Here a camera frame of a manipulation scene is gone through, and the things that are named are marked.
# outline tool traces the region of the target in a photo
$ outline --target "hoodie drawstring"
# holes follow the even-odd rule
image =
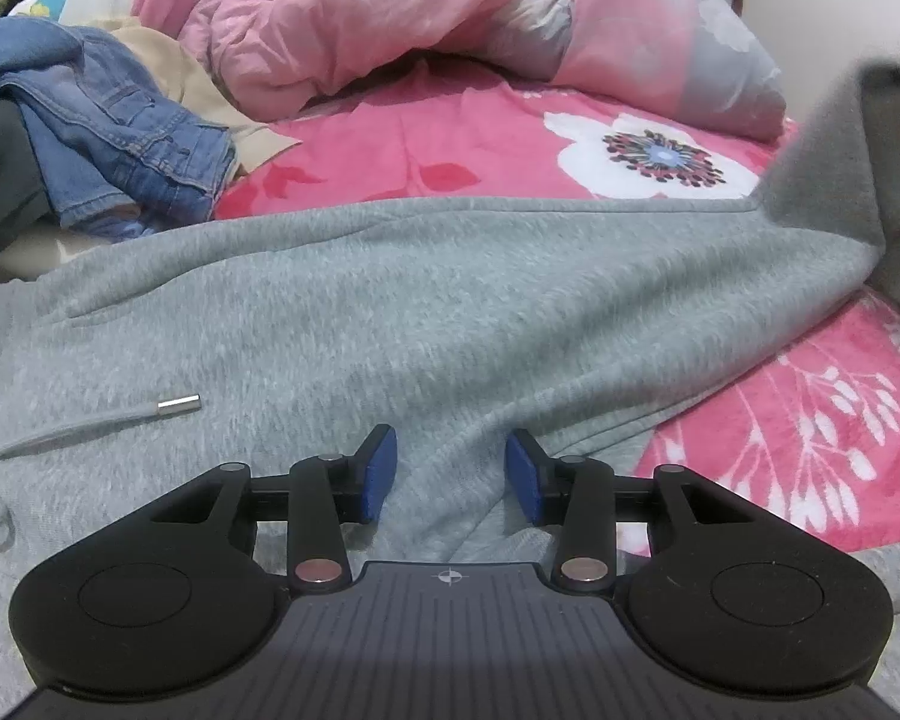
[[[175,416],[180,413],[189,413],[199,410],[202,406],[199,395],[164,400],[159,403],[148,403],[144,406],[134,406],[128,409],[114,409],[109,412],[101,412],[87,418],[77,419],[72,422],[59,422],[55,425],[42,428],[21,439],[12,440],[0,446],[0,460],[5,460],[13,455],[26,450],[36,449],[45,443],[63,439],[85,430],[98,430],[100,428],[120,427],[132,422],[142,422],[150,419],[159,419],[164,416]],[[0,525],[7,521],[7,505],[0,500]]]

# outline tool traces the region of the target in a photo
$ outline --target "gray ribbed platform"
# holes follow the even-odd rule
[[[684,683],[604,601],[533,567],[375,563],[290,606],[254,659],[213,685],[106,707],[44,691],[12,720],[893,720],[864,690],[754,702]]]

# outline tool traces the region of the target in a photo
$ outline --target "blue jeans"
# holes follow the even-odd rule
[[[0,19],[0,94],[20,105],[62,226],[124,240],[210,218],[229,133],[164,98],[106,32]]]

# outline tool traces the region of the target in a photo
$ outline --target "blue gripper pad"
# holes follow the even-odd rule
[[[533,525],[538,524],[543,509],[540,477],[527,450],[513,433],[506,439],[504,473],[514,488],[524,517]]]
[[[396,476],[396,430],[389,428],[367,464],[362,497],[362,520],[375,522]]]

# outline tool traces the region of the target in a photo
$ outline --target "beige fabric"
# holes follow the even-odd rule
[[[93,26],[110,32],[130,49],[165,97],[205,122],[227,127],[237,148],[236,167],[252,172],[299,143],[296,138],[278,135],[266,124],[252,121],[228,103],[197,60],[172,37],[141,26],[137,19],[103,20]]]
[[[84,252],[106,245],[109,242],[102,238],[61,230],[55,224],[38,221],[0,252],[0,281],[35,279],[77,259]]]

